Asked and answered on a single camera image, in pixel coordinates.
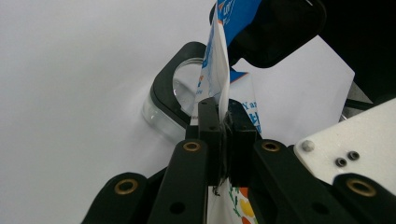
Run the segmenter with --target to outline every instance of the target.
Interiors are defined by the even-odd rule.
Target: white background
[[[1,1],[0,223],[79,223],[112,176],[150,176],[166,166],[174,145],[147,125],[141,107],[153,79],[178,50],[190,41],[207,41],[213,5],[211,0]],[[276,104],[266,107],[276,117],[266,119],[293,120],[293,110],[303,105],[297,124],[310,130],[303,135],[334,123],[353,77],[344,64],[339,70],[348,76],[338,74],[300,95],[293,88],[316,82],[267,77],[262,88],[276,89]],[[295,103],[312,97],[320,111]],[[262,128],[272,130],[267,124]],[[282,140],[282,132],[269,136]]]

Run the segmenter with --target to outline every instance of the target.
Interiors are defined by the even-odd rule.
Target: screw
[[[347,153],[347,157],[352,161],[356,161],[361,157],[361,155],[356,151],[350,151]]]
[[[344,167],[347,165],[347,161],[343,158],[337,158],[337,160],[335,160],[335,164],[339,167]]]
[[[301,144],[304,151],[309,152],[315,149],[315,144],[312,141],[305,140]]]

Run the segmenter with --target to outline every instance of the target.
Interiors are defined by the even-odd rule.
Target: colorful printed pattern
[[[241,218],[241,223],[257,224],[257,219],[248,201],[248,188],[233,188],[230,185],[229,195],[233,202],[233,211]]]

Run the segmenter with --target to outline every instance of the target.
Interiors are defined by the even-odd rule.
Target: hole
[[[131,182],[125,182],[120,185],[121,190],[129,190],[134,187],[134,184]]]
[[[185,209],[186,206],[184,205],[184,203],[172,203],[171,206],[169,207],[171,213],[176,215],[183,213]]]
[[[201,148],[201,145],[196,142],[188,142],[183,145],[183,148],[187,151],[197,151]]]
[[[376,195],[376,190],[370,184],[359,179],[348,179],[346,185],[355,193],[364,197],[373,197]]]
[[[114,187],[114,191],[119,195],[130,194],[137,189],[138,183],[134,179],[123,179]]]
[[[280,147],[278,144],[276,143],[271,143],[271,142],[264,142],[262,143],[262,148],[267,150],[267,151],[272,151],[272,152],[276,152],[280,150]]]
[[[190,59],[182,63],[175,71],[173,77],[173,91],[181,110],[191,115],[197,84],[201,75],[202,59]]]
[[[323,203],[312,203],[311,206],[312,209],[319,214],[327,215],[330,213],[329,209]]]
[[[361,155],[356,151],[350,151],[347,153],[347,157],[352,161],[356,161],[361,157]]]
[[[343,158],[337,158],[337,160],[335,160],[335,164],[339,167],[344,167],[347,165],[347,161]]]

